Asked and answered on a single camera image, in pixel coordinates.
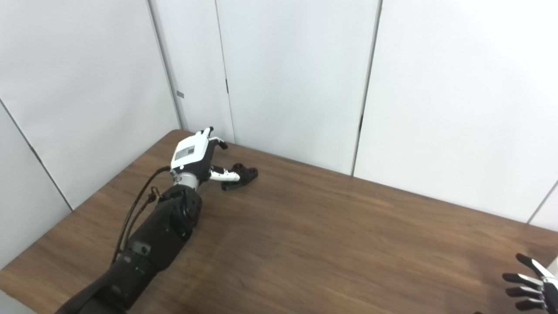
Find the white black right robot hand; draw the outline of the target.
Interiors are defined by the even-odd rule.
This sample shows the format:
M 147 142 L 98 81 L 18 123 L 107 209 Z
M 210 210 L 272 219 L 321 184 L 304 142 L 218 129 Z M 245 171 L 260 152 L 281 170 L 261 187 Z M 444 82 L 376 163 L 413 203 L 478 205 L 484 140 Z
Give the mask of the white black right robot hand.
M 490 273 L 494 285 L 490 310 L 477 314 L 555 314 L 557 312 L 557 271 L 526 252 L 514 254 L 516 268 L 495 268 Z

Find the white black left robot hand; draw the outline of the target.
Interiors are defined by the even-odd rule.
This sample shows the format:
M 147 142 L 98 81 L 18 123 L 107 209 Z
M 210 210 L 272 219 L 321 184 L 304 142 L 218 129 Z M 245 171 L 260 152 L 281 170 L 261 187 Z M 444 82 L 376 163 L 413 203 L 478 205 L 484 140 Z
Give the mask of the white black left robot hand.
M 196 190 L 202 183 L 209 180 L 241 180 L 238 173 L 212 165 L 215 148 L 228 149 L 228 145 L 223 139 L 211 137 L 213 130 L 213 127 L 205 128 L 177 144 L 170 163 L 175 185 L 183 185 Z

